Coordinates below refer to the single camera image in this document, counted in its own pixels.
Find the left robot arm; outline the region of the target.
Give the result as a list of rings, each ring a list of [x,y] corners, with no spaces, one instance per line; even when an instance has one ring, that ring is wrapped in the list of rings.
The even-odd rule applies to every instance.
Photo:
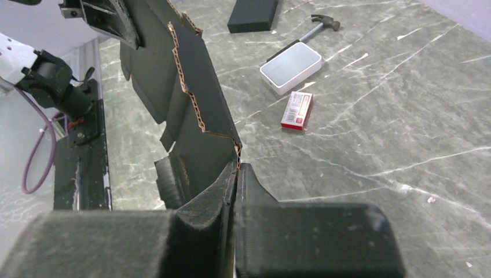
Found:
[[[124,1],[63,1],[59,4],[66,19],[81,18],[93,30],[116,38],[133,49],[140,39]],[[35,108],[55,108],[71,120],[87,117],[97,104],[85,91],[94,68],[79,80],[61,58],[1,34],[1,92],[16,89],[34,98]]]

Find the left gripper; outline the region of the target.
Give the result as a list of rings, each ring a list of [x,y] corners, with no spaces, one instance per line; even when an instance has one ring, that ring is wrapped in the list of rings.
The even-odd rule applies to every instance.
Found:
[[[122,0],[63,0],[59,5],[65,19],[82,18],[95,31],[138,49],[140,38]]]

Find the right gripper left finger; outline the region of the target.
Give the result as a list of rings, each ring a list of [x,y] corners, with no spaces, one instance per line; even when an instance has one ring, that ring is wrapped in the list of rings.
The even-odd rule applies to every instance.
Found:
[[[1,276],[232,277],[236,177],[230,162],[176,210],[43,213],[25,228]]]

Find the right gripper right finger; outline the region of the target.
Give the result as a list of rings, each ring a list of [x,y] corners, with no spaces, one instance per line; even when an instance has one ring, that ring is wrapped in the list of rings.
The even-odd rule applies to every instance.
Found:
[[[281,202],[248,163],[237,180],[238,277],[405,277],[388,218],[375,205]]]

